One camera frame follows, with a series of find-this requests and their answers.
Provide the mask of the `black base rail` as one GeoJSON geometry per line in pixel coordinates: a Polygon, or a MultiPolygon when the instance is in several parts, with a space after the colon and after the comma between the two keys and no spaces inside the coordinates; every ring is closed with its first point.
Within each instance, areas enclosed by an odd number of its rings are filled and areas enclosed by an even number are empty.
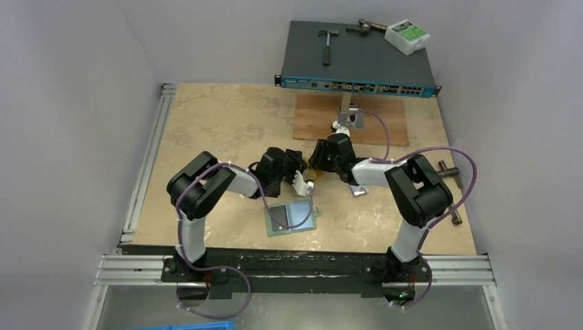
{"type": "Polygon", "coordinates": [[[386,253],[209,247],[203,269],[187,266],[173,246],[120,245],[116,254],[164,256],[162,282],[185,289],[189,299],[230,299],[251,292],[358,294],[408,303],[418,286],[432,281],[421,258],[404,273],[386,277],[386,253]]]}

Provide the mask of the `aluminium frame rail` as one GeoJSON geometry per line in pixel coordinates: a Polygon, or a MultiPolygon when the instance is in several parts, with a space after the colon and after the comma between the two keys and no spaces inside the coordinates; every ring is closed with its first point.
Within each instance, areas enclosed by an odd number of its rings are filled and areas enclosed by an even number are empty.
{"type": "Polygon", "coordinates": [[[168,114],[173,105],[177,92],[177,83],[164,83],[161,86],[161,94],[155,112],[153,126],[146,143],[146,150],[142,159],[141,167],[138,171],[129,206],[126,212],[124,227],[120,236],[120,245],[132,244],[135,231],[138,226],[140,214],[144,204],[144,198],[150,182],[153,167],[162,140],[164,127],[168,114]]]}
{"type": "Polygon", "coordinates": [[[104,255],[94,286],[157,286],[164,268],[164,256],[104,255]]]}

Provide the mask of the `blue plastic bin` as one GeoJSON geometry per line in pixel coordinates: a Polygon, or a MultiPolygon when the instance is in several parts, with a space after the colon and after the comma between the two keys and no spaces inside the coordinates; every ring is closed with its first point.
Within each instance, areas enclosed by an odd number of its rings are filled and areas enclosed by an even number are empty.
{"type": "Polygon", "coordinates": [[[131,330],[234,330],[232,321],[179,324],[159,327],[134,328],[131,330]]]}

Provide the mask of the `gold credit card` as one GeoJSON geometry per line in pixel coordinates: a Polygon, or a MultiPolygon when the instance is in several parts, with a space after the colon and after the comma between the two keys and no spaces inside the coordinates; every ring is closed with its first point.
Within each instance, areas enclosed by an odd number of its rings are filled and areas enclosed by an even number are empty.
{"type": "Polygon", "coordinates": [[[324,175],[324,172],[317,168],[309,167],[305,170],[304,174],[308,180],[316,182],[324,175]]]}

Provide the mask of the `network switch dark blue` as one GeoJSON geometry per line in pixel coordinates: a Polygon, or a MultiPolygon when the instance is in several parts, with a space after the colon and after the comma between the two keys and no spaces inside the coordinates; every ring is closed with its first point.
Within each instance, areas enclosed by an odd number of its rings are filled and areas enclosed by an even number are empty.
{"type": "Polygon", "coordinates": [[[379,32],[347,32],[352,24],[291,21],[281,72],[274,84],[282,88],[339,91],[361,94],[434,98],[436,84],[426,50],[404,55],[379,32]],[[322,64],[325,36],[331,37],[331,63],[322,64]]]}

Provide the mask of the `dark hammer tool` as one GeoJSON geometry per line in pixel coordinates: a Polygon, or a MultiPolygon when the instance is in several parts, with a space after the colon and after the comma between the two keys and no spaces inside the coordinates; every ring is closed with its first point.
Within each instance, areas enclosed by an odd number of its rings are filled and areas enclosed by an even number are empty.
{"type": "Polygon", "coordinates": [[[381,32],[384,34],[388,29],[387,25],[374,23],[372,21],[368,21],[365,19],[359,19],[358,24],[359,24],[359,27],[347,27],[345,30],[347,32],[357,33],[359,35],[367,35],[371,31],[377,31],[377,32],[381,32]]]}

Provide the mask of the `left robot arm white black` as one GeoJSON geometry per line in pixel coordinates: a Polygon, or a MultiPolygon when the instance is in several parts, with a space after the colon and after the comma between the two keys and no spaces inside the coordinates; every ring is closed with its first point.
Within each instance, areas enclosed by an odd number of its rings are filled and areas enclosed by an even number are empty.
{"type": "Polygon", "coordinates": [[[269,147],[260,160],[243,168],[222,162],[203,151],[174,175],[166,191],[177,213],[178,272],[187,281],[205,272],[206,217],[226,192],[250,199],[277,198],[281,184],[289,184],[301,197],[312,197],[314,182],[305,178],[308,164],[300,151],[269,147]]]}

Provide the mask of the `aluminium frame rail left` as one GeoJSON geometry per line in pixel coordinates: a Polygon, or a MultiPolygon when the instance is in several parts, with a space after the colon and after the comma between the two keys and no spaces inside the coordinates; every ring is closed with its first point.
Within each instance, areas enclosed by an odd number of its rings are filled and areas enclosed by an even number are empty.
{"type": "Polygon", "coordinates": [[[140,214],[144,204],[144,198],[150,182],[153,167],[162,140],[164,127],[168,114],[173,105],[177,92],[177,83],[164,83],[161,86],[161,94],[155,112],[153,126],[146,143],[146,150],[142,159],[141,167],[138,171],[129,206],[126,212],[124,227],[120,236],[120,245],[132,244],[135,231],[138,226],[140,214]]]}

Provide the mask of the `metal post stand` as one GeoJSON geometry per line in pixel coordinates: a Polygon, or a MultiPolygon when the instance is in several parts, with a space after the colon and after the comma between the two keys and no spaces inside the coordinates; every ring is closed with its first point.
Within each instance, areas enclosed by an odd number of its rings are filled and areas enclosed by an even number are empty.
{"type": "Polygon", "coordinates": [[[338,122],[350,129],[364,128],[364,115],[362,109],[352,102],[352,93],[343,92],[339,107],[338,122]]]}

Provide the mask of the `white green box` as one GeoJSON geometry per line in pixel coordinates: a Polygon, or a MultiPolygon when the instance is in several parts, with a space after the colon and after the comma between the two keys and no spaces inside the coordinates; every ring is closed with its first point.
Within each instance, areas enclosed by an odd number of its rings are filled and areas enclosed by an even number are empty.
{"type": "Polygon", "coordinates": [[[409,20],[403,20],[389,25],[384,33],[384,39],[408,56],[425,48],[430,40],[430,34],[409,20]]]}

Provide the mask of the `black card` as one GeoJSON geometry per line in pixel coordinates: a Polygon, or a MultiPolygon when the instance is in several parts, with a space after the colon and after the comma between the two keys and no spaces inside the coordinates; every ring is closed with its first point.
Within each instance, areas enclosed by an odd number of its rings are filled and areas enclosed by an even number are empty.
{"type": "Polygon", "coordinates": [[[282,232],[288,230],[287,209],[285,205],[269,207],[269,221],[272,232],[282,232]]]}

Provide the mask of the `aluminium frame rail front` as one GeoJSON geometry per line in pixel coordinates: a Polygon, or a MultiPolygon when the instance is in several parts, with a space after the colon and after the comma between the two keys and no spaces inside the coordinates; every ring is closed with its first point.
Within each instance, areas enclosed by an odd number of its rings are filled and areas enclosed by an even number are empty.
{"type": "Polygon", "coordinates": [[[157,286],[164,268],[164,256],[104,255],[94,286],[157,286]]]}

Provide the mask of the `teal card holder wallet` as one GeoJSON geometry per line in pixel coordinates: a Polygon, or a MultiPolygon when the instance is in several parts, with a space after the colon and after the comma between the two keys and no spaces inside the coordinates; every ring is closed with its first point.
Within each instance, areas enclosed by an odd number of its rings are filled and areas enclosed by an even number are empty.
{"type": "Polygon", "coordinates": [[[274,237],[278,235],[284,234],[292,234],[295,232],[302,232],[307,230],[314,230],[316,229],[316,218],[319,216],[319,209],[317,206],[314,206],[311,209],[310,217],[305,220],[309,209],[310,209],[310,201],[309,200],[302,200],[302,201],[294,201],[290,203],[281,203],[281,204],[274,204],[270,206],[277,206],[277,205],[285,205],[287,209],[287,220],[289,223],[288,230],[282,232],[272,232],[272,226],[270,224],[270,211],[265,211],[265,220],[266,220],[266,228],[267,228],[267,235],[269,237],[274,237]]]}

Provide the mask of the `small claw hammer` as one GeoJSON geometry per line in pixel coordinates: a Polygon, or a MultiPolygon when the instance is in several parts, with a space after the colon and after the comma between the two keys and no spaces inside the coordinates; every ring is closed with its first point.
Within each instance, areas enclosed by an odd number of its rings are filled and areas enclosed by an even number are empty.
{"type": "Polygon", "coordinates": [[[318,32],[318,36],[325,36],[326,41],[324,44],[324,51],[322,54],[322,64],[324,66],[329,66],[331,63],[331,37],[338,36],[338,30],[321,30],[318,32]]]}

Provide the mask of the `plywood board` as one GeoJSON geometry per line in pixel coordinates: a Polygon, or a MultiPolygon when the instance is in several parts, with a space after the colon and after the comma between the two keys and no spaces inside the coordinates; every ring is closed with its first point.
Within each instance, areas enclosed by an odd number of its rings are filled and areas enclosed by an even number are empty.
{"type": "MultiPolygon", "coordinates": [[[[331,124],[340,114],[341,96],[332,93],[300,94],[296,97],[293,138],[295,140],[313,140],[331,135],[331,124]]],[[[391,146],[408,146],[408,129],[404,102],[386,96],[354,95],[352,103],[363,108],[364,127],[350,128],[351,141],[354,144],[385,146],[386,134],[382,125],[368,112],[383,119],[390,133],[391,146]]]]}

